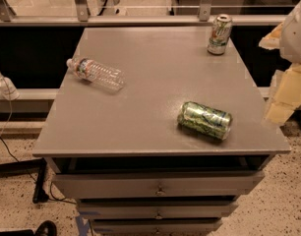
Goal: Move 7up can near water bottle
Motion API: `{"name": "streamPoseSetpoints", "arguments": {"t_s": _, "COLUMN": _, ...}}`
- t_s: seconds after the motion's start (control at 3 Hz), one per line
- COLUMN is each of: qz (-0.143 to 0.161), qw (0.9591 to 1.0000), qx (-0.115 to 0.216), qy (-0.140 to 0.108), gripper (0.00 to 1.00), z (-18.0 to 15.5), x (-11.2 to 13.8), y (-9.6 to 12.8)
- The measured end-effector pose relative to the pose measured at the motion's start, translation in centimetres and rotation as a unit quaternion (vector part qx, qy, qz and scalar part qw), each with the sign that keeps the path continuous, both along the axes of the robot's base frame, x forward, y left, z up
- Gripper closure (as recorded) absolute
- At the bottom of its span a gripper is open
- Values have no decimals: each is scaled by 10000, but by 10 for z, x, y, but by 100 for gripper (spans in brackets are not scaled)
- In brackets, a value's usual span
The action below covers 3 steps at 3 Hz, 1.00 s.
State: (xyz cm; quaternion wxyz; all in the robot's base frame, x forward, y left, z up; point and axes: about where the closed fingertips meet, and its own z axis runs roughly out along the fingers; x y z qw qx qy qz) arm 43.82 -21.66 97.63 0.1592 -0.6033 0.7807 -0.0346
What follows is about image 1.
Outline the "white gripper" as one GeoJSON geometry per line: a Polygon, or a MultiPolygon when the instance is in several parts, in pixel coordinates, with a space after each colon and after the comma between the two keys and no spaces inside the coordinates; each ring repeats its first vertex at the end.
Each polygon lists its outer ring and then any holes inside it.
{"type": "MultiPolygon", "coordinates": [[[[284,23],[260,40],[259,46],[267,50],[279,48],[283,59],[301,63],[301,0],[284,23]]],[[[291,64],[284,72],[276,70],[271,79],[264,119],[282,126],[300,106],[301,64],[291,64]]]]}

